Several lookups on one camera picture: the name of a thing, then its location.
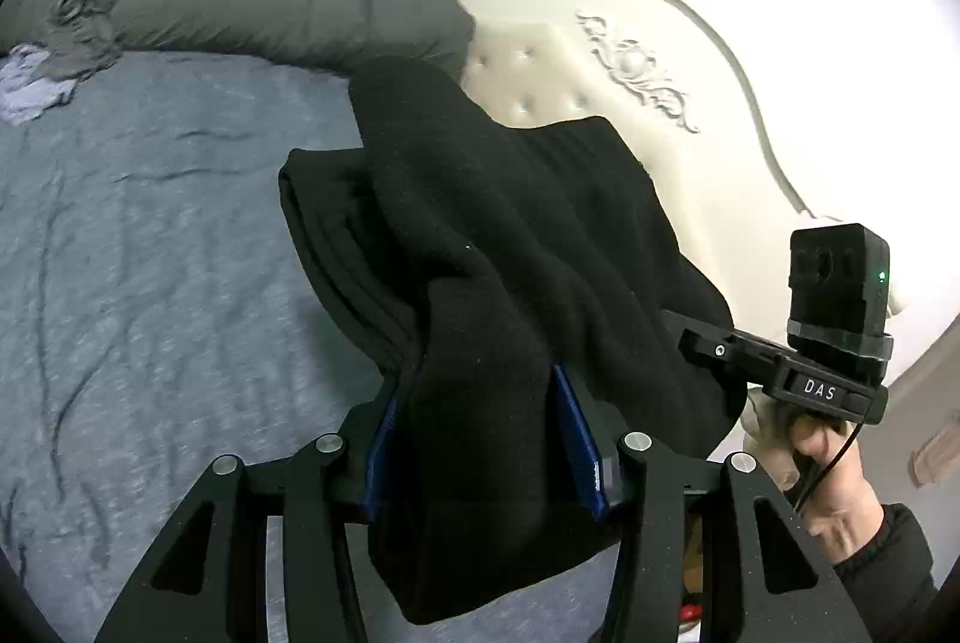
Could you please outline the right forearm black sleeve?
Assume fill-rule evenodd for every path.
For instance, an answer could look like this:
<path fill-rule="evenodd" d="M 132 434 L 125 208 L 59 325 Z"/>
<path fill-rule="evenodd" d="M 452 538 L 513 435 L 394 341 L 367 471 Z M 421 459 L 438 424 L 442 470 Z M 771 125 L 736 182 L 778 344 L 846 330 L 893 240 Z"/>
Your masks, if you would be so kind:
<path fill-rule="evenodd" d="M 835 567 L 872 641 L 905 641 L 937 596 L 932 554 L 907 505 L 884 505 L 877 534 Z"/>

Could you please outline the right hand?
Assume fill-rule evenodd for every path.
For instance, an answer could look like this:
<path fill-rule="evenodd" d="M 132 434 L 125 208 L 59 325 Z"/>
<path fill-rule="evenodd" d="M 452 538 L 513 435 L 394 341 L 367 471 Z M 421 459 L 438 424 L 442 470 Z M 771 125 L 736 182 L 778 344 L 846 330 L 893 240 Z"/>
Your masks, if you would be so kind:
<path fill-rule="evenodd" d="M 869 542 L 884 521 L 862 469 L 854 428 L 800 412 L 750 389 L 740 416 L 743 449 L 781 492 L 797 492 L 796 510 L 832 565 Z"/>

